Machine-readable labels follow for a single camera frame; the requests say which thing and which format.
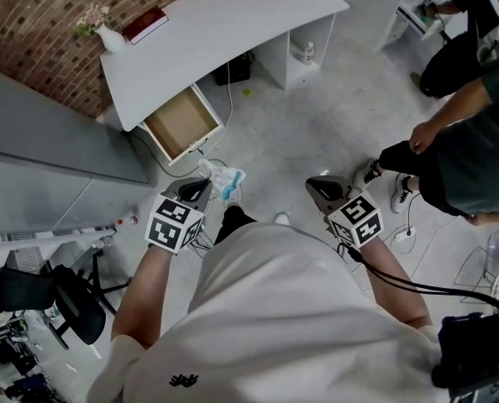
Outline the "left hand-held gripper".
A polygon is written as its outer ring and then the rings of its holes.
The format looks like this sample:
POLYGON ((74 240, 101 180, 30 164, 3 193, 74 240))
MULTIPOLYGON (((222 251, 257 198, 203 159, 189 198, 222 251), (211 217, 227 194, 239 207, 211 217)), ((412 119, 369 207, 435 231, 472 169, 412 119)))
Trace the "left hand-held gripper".
POLYGON ((207 178, 173 181, 155 198, 144 240, 171 253, 179 253, 199 234, 212 192, 213 184, 207 178))

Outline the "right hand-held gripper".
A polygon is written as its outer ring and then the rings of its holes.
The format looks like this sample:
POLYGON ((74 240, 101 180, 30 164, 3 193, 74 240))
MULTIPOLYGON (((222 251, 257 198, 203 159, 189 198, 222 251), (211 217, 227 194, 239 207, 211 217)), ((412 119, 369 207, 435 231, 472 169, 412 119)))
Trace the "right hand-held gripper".
POLYGON ((345 178, 314 176, 306 180, 305 187, 329 232, 340 241, 359 249, 384 230, 381 209, 374 198, 355 189, 345 178))

